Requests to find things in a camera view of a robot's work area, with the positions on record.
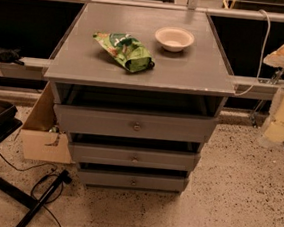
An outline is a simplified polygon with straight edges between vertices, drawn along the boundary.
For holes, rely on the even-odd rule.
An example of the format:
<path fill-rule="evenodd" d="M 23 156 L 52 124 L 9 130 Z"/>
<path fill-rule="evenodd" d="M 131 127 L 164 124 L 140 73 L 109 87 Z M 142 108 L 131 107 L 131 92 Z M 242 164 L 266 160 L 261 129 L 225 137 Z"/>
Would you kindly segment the grey bottom drawer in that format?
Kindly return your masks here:
<path fill-rule="evenodd" d="M 80 181 L 86 185 L 97 185 L 117 188 L 138 188 L 169 192 L 183 192 L 188 184 L 181 177 L 139 176 L 139 174 L 118 174 L 98 171 L 78 171 Z"/>

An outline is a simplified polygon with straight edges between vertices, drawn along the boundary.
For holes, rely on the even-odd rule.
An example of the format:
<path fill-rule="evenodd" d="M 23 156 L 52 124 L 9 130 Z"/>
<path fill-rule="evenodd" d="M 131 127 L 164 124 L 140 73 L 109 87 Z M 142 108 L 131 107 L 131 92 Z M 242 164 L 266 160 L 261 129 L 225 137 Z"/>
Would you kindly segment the grey drawer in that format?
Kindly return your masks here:
<path fill-rule="evenodd" d="M 182 142 L 208 142 L 218 120 L 121 111 L 70 105 L 54 105 L 61 128 L 68 132 Z"/>
<path fill-rule="evenodd" d="M 199 154 L 172 151 L 151 151 L 120 147 L 70 143 L 69 152 L 74 161 L 129 167 L 150 167 L 191 171 L 199 162 Z"/>
<path fill-rule="evenodd" d="M 80 181 L 86 185 L 97 185 L 117 188 L 138 188 L 169 192 L 183 192 L 188 184 L 181 177 L 139 176 L 139 174 L 118 174 L 98 171 L 78 171 Z"/>

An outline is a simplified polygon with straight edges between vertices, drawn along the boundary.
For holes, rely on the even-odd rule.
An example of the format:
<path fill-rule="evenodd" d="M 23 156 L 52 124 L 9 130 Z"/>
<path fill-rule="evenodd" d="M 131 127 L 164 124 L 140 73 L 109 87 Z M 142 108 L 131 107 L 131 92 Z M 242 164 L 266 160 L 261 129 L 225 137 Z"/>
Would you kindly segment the grey drawer cabinet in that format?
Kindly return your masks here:
<path fill-rule="evenodd" d="M 86 186 L 183 192 L 233 95 L 206 14 L 88 3 L 45 73 Z"/>

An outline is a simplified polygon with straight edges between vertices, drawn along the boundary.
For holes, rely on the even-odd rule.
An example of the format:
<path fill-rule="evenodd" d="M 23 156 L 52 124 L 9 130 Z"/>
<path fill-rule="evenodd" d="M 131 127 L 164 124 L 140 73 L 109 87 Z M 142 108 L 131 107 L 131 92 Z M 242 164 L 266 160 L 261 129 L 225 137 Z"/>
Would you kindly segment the grey middle drawer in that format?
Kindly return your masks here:
<path fill-rule="evenodd" d="M 172 151 L 151 151 L 120 147 L 70 143 L 69 152 L 74 161 L 129 167 L 150 167 L 191 171 L 199 162 L 199 154 Z"/>

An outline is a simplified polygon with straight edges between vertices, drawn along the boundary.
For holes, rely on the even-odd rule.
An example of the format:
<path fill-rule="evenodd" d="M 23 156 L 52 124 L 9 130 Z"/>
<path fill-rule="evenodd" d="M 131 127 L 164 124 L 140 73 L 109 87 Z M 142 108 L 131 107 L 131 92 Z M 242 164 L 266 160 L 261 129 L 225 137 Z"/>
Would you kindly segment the grey top drawer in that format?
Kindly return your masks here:
<path fill-rule="evenodd" d="M 208 142 L 218 120 L 121 111 L 70 105 L 54 105 L 61 128 L 68 132 L 182 142 Z"/>

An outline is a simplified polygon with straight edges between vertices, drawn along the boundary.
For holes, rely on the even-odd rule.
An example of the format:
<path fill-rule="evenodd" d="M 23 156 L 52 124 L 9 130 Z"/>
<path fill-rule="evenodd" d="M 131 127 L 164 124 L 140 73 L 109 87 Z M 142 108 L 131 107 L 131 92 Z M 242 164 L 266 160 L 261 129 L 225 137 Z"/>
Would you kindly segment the white paper bowl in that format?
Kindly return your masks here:
<path fill-rule="evenodd" d="M 186 29 L 162 27 L 155 33 L 155 38 L 168 52 L 180 52 L 191 46 L 195 36 Z"/>

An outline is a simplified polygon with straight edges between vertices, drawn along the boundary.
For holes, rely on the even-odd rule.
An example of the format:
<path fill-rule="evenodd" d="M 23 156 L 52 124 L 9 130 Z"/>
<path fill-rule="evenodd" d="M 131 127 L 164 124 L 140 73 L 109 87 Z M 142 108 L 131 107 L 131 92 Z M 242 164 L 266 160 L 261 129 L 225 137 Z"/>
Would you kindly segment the green snack bag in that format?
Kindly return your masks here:
<path fill-rule="evenodd" d="M 130 34 L 96 32 L 93 37 L 128 72 L 134 74 L 155 66 L 151 53 Z"/>

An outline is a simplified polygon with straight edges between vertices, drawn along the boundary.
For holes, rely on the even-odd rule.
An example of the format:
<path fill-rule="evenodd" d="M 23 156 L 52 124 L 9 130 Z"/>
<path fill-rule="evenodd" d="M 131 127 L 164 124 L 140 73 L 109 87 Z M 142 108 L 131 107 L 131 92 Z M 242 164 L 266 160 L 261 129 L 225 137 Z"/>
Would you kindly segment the cardboard box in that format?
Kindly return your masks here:
<path fill-rule="evenodd" d="M 23 156 L 27 160 L 71 164 L 68 139 L 57 124 L 52 94 L 48 83 L 22 125 Z"/>

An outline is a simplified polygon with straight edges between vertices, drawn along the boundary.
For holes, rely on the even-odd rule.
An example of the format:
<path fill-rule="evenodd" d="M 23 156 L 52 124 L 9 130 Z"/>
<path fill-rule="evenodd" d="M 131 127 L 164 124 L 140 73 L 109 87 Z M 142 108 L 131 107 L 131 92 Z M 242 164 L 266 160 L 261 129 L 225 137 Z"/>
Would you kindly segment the black chair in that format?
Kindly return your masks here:
<path fill-rule="evenodd" d="M 17 108 L 15 105 L 0 101 L 0 143 L 4 141 L 10 134 L 18 129 L 22 121 L 15 117 Z M 22 203 L 29 211 L 26 216 L 18 223 L 16 227 L 27 227 L 28 223 L 38 213 L 38 211 L 46 204 L 48 198 L 56 191 L 61 184 L 69 184 L 71 182 L 69 173 L 63 170 L 45 193 L 39 198 L 34 199 L 32 196 L 25 194 L 22 190 L 16 188 L 11 183 L 0 177 L 0 190 L 13 197 L 14 200 Z"/>

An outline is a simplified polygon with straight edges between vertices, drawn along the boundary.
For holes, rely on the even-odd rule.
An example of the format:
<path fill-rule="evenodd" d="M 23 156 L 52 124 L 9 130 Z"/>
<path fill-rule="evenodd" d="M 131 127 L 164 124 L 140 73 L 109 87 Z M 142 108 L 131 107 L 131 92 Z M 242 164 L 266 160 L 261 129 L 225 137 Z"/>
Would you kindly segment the black bag on rail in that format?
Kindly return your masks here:
<path fill-rule="evenodd" d="M 0 48 L 0 63 L 16 63 L 23 65 L 19 49 Z"/>

